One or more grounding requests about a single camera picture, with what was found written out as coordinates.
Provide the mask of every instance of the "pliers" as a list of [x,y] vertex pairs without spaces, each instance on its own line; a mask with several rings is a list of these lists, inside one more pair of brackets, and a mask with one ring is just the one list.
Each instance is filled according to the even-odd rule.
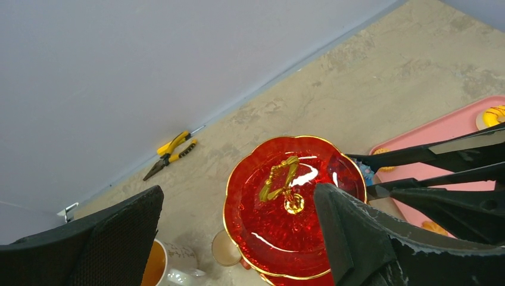
[[175,148],[180,146],[182,143],[186,142],[191,138],[191,133],[189,133],[187,130],[179,134],[177,137],[175,137],[174,140],[170,141],[166,145],[163,145],[161,148],[158,149],[157,153],[160,155],[159,161],[154,164],[154,166],[149,170],[147,175],[144,177],[144,181],[147,181],[150,177],[154,176],[154,174],[158,173],[161,171],[163,168],[168,166],[170,163],[177,161],[178,159],[188,155],[193,148],[197,145],[197,140],[193,139],[189,146],[186,147],[181,153],[176,153],[174,154]]

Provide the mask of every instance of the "gold trim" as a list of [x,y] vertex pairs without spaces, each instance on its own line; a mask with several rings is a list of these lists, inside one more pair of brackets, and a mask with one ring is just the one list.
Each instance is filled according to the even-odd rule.
[[270,279],[268,279],[268,278],[265,277],[265,274],[260,273],[260,277],[261,277],[261,280],[267,282],[267,284],[269,284],[271,286],[275,286],[275,284],[272,281],[270,281]]
[[[242,258],[249,264],[251,265],[251,267],[256,270],[257,272],[259,273],[263,273],[263,274],[266,274],[266,275],[270,275],[270,276],[274,276],[274,277],[286,277],[286,278],[290,278],[290,279],[294,279],[294,280],[309,280],[309,279],[314,279],[314,278],[318,278],[318,277],[321,277],[323,276],[324,274],[327,274],[331,271],[331,269],[328,269],[320,274],[317,274],[317,275],[313,275],[313,276],[309,276],[309,277],[296,277],[296,276],[290,276],[290,275],[284,275],[284,274],[276,274],[276,273],[270,273],[268,271],[264,271],[262,270],[261,268],[259,268],[258,266],[252,264],[245,256],[244,254],[242,253],[242,250],[240,249],[240,247],[238,246],[238,243],[233,240],[232,236],[230,235],[230,232],[228,231],[228,227],[226,226],[226,219],[225,219],[225,207],[226,207],[226,200],[228,198],[228,186],[230,184],[230,179],[232,177],[232,174],[235,172],[235,169],[246,159],[248,158],[249,156],[251,156],[261,145],[265,144],[266,142],[270,141],[270,140],[274,140],[274,139],[278,139],[278,138],[294,138],[294,139],[297,139],[297,138],[315,138],[315,139],[319,139],[319,140],[322,140],[328,144],[330,144],[331,146],[334,147],[334,149],[340,153],[340,155],[344,156],[345,158],[349,159],[349,161],[353,164],[353,166],[356,168],[356,170],[358,171],[359,174],[361,174],[361,171],[360,171],[360,168],[358,167],[358,165],[355,164],[354,161],[352,161],[352,159],[350,159],[349,157],[347,157],[344,153],[342,153],[333,143],[331,143],[330,141],[326,140],[326,139],[323,139],[321,137],[317,137],[317,136],[312,136],[312,135],[301,135],[301,136],[279,136],[279,137],[274,137],[274,138],[270,138],[268,140],[265,140],[264,142],[262,142],[260,145],[256,146],[247,156],[245,156],[244,158],[242,158],[242,160],[240,160],[240,162],[237,163],[237,165],[235,165],[235,167],[233,168],[232,172],[230,173],[230,175],[228,176],[228,181],[226,182],[226,193],[225,193],[225,203],[223,204],[223,224],[225,225],[225,231],[226,233],[228,234],[228,237],[232,240],[232,242],[237,246],[238,248],[238,251],[240,252],[240,255],[242,256]],[[367,203],[367,195],[366,195],[366,183],[364,182],[364,178],[363,178],[363,175],[361,175],[361,181],[363,182],[363,187],[364,187],[364,203]]]
[[[260,201],[266,203],[268,201],[273,201],[279,197],[279,195],[284,195],[284,209],[292,215],[295,215],[303,210],[305,206],[305,201],[303,197],[299,194],[291,194],[291,188],[289,185],[293,183],[295,175],[298,170],[298,164],[300,160],[297,156],[289,156],[286,160],[282,160],[279,165],[273,166],[270,169],[269,178],[265,181],[265,185],[259,193]],[[284,186],[271,192],[272,184],[275,177],[279,176],[279,171],[289,167],[288,175],[286,176],[286,181]]]

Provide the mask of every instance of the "ceramic cup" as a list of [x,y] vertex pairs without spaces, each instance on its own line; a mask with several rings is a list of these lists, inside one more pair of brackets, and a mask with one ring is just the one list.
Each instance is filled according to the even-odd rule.
[[217,263],[222,266],[233,266],[240,263],[245,269],[251,269],[251,265],[242,258],[238,247],[228,237],[223,229],[212,240],[212,255]]
[[141,286],[200,285],[197,257],[187,246],[154,240]]

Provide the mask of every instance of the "beige floor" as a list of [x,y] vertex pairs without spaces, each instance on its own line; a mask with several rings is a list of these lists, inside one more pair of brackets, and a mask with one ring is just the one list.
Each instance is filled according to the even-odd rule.
[[364,154],[494,94],[505,94],[505,35],[437,0],[412,0],[198,133],[187,158],[148,182],[147,169],[135,174],[76,216],[160,185],[158,237],[193,247],[208,285],[263,285],[254,271],[223,268],[210,252],[223,229],[227,178],[254,147],[311,134]]

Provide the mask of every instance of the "white wall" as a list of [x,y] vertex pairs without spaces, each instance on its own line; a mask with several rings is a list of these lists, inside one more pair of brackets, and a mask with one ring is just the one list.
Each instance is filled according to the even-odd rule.
[[442,0],[442,2],[505,32],[505,0]]
[[55,213],[43,213],[0,201],[0,245],[63,225],[65,219]]
[[4,0],[0,201],[58,212],[396,0]]

